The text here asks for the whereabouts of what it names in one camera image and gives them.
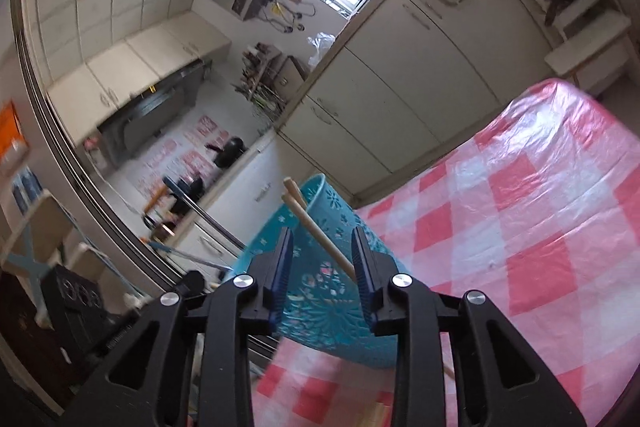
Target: red and white checkered tablecloth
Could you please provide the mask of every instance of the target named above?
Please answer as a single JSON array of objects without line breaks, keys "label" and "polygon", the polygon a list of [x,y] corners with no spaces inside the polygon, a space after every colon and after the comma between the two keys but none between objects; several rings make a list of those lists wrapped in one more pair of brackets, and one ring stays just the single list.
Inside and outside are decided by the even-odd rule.
[{"label": "red and white checkered tablecloth", "polygon": [[[640,363],[640,141],[588,95],[560,80],[532,87],[358,213],[435,291],[487,293],[588,425],[613,406]],[[350,427],[392,403],[393,381],[285,339],[254,392],[255,424]]]}]

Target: plastic bag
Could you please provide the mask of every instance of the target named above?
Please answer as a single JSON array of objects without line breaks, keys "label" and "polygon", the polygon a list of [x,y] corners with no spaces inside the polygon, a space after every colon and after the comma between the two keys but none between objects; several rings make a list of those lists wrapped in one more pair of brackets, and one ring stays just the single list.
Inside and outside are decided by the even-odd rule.
[{"label": "plastic bag", "polygon": [[309,68],[314,69],[327,50],[334,44],[335,35],[320,32],[315,37],[307,37],[306,41],[316,49],[316,54],[309,59]]}]

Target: shelf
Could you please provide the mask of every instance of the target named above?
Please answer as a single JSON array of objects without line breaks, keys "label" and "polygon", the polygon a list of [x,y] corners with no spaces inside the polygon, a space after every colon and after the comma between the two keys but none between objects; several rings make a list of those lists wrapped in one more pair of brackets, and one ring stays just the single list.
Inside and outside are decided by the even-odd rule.
[{"label": "shelf", "polygon": [[576,21],[598,1],[599,0],[575,0],[558,14],[554,21],[555,28],[558,31],[563,31],[569,24]]},{"label": "shelf", "polygon": [[631,27],[626,15],[608,10],[577,35],[545,57],[561,78],[574,74],[579,68],[600,54]]}]

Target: silver screw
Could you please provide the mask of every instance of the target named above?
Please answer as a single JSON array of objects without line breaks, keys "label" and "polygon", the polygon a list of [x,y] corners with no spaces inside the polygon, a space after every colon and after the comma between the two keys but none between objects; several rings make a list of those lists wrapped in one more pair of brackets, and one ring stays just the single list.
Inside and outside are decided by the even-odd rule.
[{"label": "silver screw", "polygon": [[237,288],[247,288],[254,283],[254,278],[250,275],[243,273],[242,275],[237,275],[234,277],[234,285]]},{"label": "silver screw", "polygon": [[169,292],[169,293],[165,293],[160,298],[160,303],[162,304],[162,306],[173,306],[179,300],[180,300],[180,297],[178,297],[177,293]]},{"label": "silver screw", "polygon": [[406,273],[398,273],[391,278],[391,282],[400,288],[410,286],[414,280]]},{"label": "silver screw", "polygon": [[468,300],[471,304],[480,305],[486,301],[486,297],[484,293],[479,292],[478,290],[471,290],[468,294],[466,294],[466,300]]}]

